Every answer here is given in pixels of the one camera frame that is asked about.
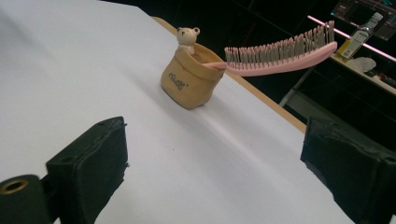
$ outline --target brown fabric pouch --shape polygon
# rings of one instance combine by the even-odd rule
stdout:
[[[194,48],[193,55],[177,49],[161,77],[163,90],[186,109],[208,102],[225,71],[202,66],[202,63],[222,62],[222,59],[202,45],[194,44]]]

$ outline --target bear figurine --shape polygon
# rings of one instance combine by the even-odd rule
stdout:
[[[177,28],[178,49],[185,49],[190,55],[194,54],[194,44],[200,30],[197,27],[193,29],[187,27]]]

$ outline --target bear's face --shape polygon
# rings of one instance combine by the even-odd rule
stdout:
[[[197,41],[197,36],[200,33],[199,28],[194,27],[186,28],[179,27],[177,28],[177,41],[179,45],[193,45],[195,41]]]

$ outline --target white surface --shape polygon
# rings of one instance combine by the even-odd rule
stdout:
[[[304,135],[231,78],[192,111],[163,92],[177,41],[140,9],[3,0],[0,36],[1,180],[44,176],[124,116],[131,167],[97,223],[351,223],[299,160]]]

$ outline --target glass bottle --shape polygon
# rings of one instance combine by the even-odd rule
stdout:
[[[335,56],[347,62],[361,48],[361,46],[373,35],[374,28],[383,16],[375,13],[365,24],[358,27],[353,35],[335,52]]]

